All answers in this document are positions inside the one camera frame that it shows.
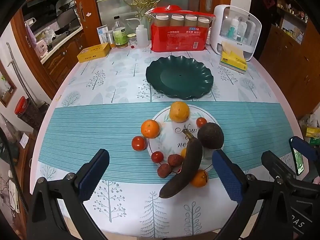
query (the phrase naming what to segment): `red tomato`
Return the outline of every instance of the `red tomato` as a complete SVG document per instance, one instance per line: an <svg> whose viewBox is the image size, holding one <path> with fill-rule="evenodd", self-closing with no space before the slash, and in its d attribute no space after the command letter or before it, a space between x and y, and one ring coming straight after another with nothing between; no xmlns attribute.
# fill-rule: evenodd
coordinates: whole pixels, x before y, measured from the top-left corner
<svg viewBox="0 0 320 240"><path fill-rule="evenodd" d="M154 163L160 163L163 161L163 153L162 152L154 152L152 155L151 155L151 160L154 162Z"/></svg>
<svg viewBox="0 0 320 240"><path fill-rule="evenodd" d="M142 136L136 136L131 142L132 148L136 151L143 151L146 148L146 141Z"/></svg>
<svg viewBox="0 0 320 240"><path fill-rule="evenodd" d="M207 120L203 117L199 117L196 121L197 126L200 128L201 126L203 126L204 124L207 123Z"/></svg>

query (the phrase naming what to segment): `door handle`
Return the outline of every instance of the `door handle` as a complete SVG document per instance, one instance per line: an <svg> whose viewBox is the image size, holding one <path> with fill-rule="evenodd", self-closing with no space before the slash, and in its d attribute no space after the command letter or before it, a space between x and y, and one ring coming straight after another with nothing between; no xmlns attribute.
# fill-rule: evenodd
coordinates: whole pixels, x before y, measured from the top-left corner
<svg viewBox="0 0 320 240"><path fill-rule="evenodd" d="M205 10L207 12L211 11L211 7L212 7L212 0L205 0Z"/></svg>
<svg viewBox="0 0 320 240"><path fill-rule="evenodd" d="M80 11L81 11L81 14L82 14L82 19L83 19L83 21L85 22L85 17L84 17L84 13L83 13L82 2L79 3L79 8L80 8Z"/></svg>

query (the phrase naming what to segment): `yellow tissue pack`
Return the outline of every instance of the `yellow tissue pack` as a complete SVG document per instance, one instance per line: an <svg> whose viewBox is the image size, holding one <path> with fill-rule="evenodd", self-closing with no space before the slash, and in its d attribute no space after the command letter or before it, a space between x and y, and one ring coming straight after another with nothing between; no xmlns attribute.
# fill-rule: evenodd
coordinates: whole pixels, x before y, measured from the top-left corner
<svg viewBox="0 0 320 240"><path fill-rule="evenodd" d="M248 66L243 57L243 50L224 41L222 47L220 64L244 74Z"/></svg>

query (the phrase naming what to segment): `dark green scalloped plate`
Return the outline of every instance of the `dark green scalloped plate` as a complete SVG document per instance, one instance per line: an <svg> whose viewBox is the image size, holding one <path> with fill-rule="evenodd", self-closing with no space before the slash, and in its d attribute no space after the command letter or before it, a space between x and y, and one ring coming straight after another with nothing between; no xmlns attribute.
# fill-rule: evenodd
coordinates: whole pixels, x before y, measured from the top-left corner
<svg viewBox="0 0 320 240"><path fill-rule="evenodd" d="M183 100L202 97L213 84L210 69L184 56L161 57L151 62L146 78L156 91Z"/></svg>

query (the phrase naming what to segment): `metal can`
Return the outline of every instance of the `metal can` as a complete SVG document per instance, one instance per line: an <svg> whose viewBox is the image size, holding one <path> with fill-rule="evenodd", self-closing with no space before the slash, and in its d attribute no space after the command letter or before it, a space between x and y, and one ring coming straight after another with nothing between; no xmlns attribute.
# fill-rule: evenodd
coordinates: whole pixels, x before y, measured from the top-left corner
<svg viewBox="0 0 320 240"><path fill-rule="evenodd" d="M108 31L106 33L107 40L109 42L110 48L114 49L116 47L115 39L113 38L113 31Z"/></svg>

